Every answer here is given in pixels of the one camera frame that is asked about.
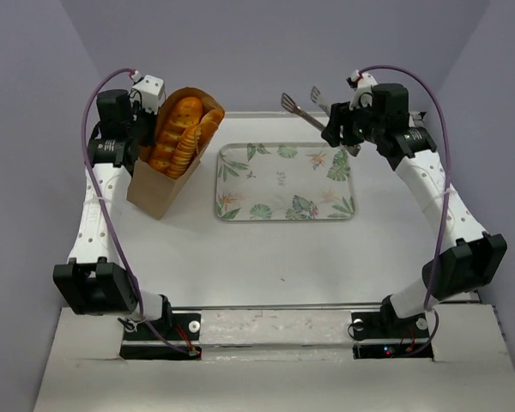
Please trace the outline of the brown paper bag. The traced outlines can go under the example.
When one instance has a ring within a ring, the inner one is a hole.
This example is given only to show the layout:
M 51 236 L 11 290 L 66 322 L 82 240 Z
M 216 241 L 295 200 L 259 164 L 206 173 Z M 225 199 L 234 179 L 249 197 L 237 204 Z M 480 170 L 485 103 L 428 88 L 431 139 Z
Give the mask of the brown paper bag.
M 161 219 L 170 209 L 225 116 L 224 108 L 199 88 L 181 88 L 158 111 L 154 145 L 141 148 L 127 201 Z

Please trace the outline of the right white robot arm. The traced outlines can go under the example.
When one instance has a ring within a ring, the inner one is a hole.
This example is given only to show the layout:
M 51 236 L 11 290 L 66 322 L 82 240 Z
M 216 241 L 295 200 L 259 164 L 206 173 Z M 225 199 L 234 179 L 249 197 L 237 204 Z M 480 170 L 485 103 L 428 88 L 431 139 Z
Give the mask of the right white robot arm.
M 489 233 L 447 183 L 447 162 L 440 158 L 427 129 L 411 121 L 407 88 L 378 83 L 370 76 L 349 85 L 354 98 L 331 106 L 321 137 L 333 148 L 372 143 L 407 185 L 440 242 L 418 280 L 382 302 L 379 329 L 398 336 L 426 306 L 487 286 L 507 243 L 502 235 Z

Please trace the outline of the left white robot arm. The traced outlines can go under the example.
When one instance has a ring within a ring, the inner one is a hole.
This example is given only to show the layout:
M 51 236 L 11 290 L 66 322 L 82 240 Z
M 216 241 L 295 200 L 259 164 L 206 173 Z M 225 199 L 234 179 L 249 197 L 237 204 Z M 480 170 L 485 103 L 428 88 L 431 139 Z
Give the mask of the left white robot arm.
M 99 120 L 82 133 L 81 221 L 66 263 L 55 266 L 52 278 L 73 313 L 118 315 L 132 330 L 142 323 L 151 337 L 162 339 L 173 328 L 171 304 L 163 294 L 141 290 L 114 228 L 150 117 L 123 89 L 98 92 L 90 101 Z

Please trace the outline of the metal kitchen tongs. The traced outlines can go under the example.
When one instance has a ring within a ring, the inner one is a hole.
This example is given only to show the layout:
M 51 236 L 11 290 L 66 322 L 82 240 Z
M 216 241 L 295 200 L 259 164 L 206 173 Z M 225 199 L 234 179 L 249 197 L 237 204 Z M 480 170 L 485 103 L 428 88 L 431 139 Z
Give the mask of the metal kitchen tongs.
M 325 99 L 324 95 L 316 86 L 312 86 L 310 92 L 310 100 L 319 109 L 318 112 L 308 112 L 304 110 L 288 93 L 281 94 L 281 107 L 287 113 L 293 114 L 309 125 L 322 132 L 325 129 L 325 124 L 320 121 L 321 116 L 330 118 L 330 105 Z

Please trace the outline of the long seeded fake baguette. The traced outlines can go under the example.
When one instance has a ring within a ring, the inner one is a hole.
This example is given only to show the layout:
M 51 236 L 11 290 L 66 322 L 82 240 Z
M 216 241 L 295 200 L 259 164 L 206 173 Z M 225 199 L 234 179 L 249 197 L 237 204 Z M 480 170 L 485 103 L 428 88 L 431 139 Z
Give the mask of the long seeded fake baguette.
M 156 139 L 148 164 L 157 172 L 166 175 L 174 150 L 183 132 L 190 126 L 199 125 L 203 104 L 197 97 L 185 97 L 175 103 Z

